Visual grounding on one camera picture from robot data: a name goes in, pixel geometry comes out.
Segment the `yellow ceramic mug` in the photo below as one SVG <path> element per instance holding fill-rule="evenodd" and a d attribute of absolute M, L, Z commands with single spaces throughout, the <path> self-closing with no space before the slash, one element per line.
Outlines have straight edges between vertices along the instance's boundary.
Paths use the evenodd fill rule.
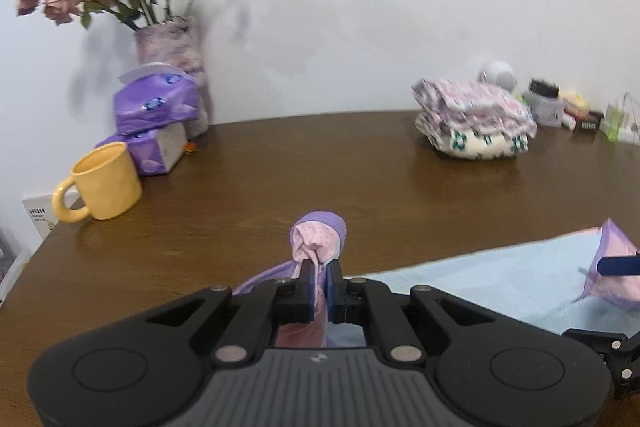
<path fill-rule="evenodd" d="M 76 187 L 84 207 L 70 209 L 65 194 Z M 125 142 L 111 142 L 80 158 L 70 176 L 58 184 L 52 210 L 58 220 L 78 222 L 88 217 L 110 220 L 134 207 L 142 197 L 142 184 Z"/>

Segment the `black charger on tin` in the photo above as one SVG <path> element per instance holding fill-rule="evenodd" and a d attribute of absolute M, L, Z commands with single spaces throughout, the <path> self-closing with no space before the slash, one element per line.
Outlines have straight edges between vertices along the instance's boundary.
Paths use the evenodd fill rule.
<path fill-rule="evenodd" d="M 528 91 L 543 98 L 559 98 L 560 88 L 543 79 L 532 79 L 529 81 Z"/>

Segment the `folded pink floral garment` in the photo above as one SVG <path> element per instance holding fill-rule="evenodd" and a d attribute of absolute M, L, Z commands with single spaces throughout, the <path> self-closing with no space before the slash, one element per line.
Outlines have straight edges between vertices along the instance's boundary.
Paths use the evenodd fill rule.
<path fill-rule="evenodd" d="M 537 125 L 528 107 L 506 89 L 479 81 L 421 79 L 412 87 L 421 120 L 434 131 L 525 134 L 534 139 Z"/>

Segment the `purple textured vase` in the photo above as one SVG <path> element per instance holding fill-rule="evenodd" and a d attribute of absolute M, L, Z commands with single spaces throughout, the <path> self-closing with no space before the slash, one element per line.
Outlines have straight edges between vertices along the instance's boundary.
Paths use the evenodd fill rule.
<path fill-rule="evenodd" d="M 200 32 L 194 18 L 175 16 L 168 22 L 143 27 L 134 33 L 134 42 L 141 64 L 169 64 L 193 78 L 198 87 L 201 108 L 195 120 L 184 124 L 186 136 L 196 139 L 205 133 L 212 117 L 213 102 L 209 93 Z"/>

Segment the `purple tissue pack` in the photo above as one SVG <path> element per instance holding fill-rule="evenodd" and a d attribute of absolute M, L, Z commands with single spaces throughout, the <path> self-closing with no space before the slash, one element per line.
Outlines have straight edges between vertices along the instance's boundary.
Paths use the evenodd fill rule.
<path fill-rule="evenodd" d="M 119 134 L 137 134 L 198 120 L 201 95 L 195 80 L 166 63 L 149 63 L 118 77 L 113 115 Z"/>
<path fill-rule="evenodd" d="M 96 144 L 96 148 L 113 142 L 127 144 L 129 155 L 140 176 L 158 176 L 170 173 L 184 153 L 188 143 L 181 122 L 168 124 L 133 134 L 112 134 Z"/>

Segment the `green spray bottle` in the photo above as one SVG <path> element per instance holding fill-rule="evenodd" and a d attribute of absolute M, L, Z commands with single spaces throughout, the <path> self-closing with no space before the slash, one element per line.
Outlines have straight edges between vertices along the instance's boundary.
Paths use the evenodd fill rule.
<path fill-rule="evenodd" d="M 605 109 L 601 128 L 610 142 L 617 142 L 620 128 L 623 127 L 626 113 L 616 105 L 608 104 Z"/>

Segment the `white astronaut speaker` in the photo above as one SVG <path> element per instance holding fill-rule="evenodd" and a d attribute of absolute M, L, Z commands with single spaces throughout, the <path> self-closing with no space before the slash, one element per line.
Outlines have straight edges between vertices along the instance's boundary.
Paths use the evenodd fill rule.
<path fill-rule="evenodd" d="M 490 61 L 480 68 L 478 81 L 490 83 L 506 91 L 513 92 L 518 80 L 513 68 L 503 61 Z"/>

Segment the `folded green flower garment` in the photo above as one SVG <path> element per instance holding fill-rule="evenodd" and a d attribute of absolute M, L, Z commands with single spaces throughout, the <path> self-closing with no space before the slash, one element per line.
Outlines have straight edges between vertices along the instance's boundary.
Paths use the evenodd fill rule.
<path fill-rule="evenodd" d="M 434 150 L 464 160 L 494 160 L 511 158 L 528 151 L 528 135 L 507 136 L 503 133 L 483 134 L 477 130 L 451 130 L 434 127 L 425 114 L 414 121 Z"/>

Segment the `black red gift box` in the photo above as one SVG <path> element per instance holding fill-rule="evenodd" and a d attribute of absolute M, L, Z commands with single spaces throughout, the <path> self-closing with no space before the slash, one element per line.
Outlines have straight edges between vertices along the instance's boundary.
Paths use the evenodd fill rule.
<path fill-rule="evenodd" d="M 604 114 L 598 110 L 564 109 L 562 124 L 571 132 L 598 132 Z"/>

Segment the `yellow sticky note stack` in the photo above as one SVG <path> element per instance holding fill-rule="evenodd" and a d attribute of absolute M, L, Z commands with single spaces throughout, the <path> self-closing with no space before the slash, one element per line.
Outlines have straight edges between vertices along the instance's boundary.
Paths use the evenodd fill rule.
<path fill-rule="evenodd" d="M 565 110 L 574 114 L 588 114 L 589 102 L 577 93 L 565 93 L 562 95 Z"/>

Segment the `upper purple tissue pack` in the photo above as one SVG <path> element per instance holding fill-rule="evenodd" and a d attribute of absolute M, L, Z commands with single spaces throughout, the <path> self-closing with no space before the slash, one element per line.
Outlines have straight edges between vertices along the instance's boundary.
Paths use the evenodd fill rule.
<path fill-rule="evenodd" d="M 118 77 L 113 115 L 119 134 L 137 134 L 198 120 L 201 95 L 195 80 L 166 63 L 149 63 Z"/>

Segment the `lower purple tissue pack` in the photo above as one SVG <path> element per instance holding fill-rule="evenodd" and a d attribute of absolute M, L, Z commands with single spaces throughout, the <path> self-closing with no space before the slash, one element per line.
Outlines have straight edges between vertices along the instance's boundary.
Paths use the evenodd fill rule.
<path fill-rule="evenodd" d="M 184 153 L 188 143 L 181 122 L 168 124 L 133 134 L 112 134 L 96 144 L 96 148 L 113 142 L 127 144 L 129 155 L 140 176 L 158 176 L 170 173 Z"/>

